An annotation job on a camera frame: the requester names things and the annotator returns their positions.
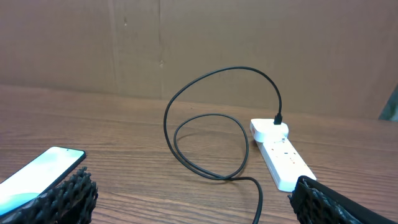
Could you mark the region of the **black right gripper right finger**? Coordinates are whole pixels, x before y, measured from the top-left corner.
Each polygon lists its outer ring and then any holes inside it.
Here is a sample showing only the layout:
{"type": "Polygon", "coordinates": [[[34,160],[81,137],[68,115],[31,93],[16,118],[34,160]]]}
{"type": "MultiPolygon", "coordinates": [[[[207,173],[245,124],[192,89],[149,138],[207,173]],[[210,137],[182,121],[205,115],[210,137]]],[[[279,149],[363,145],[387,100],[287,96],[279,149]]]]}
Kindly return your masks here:
{"type": "Polygon", "coordinates": [[[304,175],[288,198],[301,224],[397,224],[304,175]]]}

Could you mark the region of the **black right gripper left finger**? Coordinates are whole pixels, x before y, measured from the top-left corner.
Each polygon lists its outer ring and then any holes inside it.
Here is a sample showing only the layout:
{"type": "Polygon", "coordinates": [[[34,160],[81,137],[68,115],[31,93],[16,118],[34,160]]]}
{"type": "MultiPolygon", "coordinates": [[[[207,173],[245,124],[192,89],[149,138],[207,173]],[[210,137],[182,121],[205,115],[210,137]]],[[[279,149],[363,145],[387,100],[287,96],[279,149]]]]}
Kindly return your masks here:
{"type": "Polygon", "coordinates": [[[89,224],[98,188],[86,167],[56,188],[1,218],[2,224],[89,224]]]}

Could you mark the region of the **black smartphone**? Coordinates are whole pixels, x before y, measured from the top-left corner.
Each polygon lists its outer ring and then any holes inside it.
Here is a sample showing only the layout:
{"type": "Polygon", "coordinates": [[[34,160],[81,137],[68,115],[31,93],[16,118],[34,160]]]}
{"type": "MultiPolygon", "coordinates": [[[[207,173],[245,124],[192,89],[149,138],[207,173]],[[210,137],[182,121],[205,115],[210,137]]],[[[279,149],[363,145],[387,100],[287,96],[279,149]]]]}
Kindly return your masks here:
{"type": "Polygon", "coordinates": [[[1,182],[1,215],[56,186],[86,157],[78,149],[53,146],[1,182]]]}

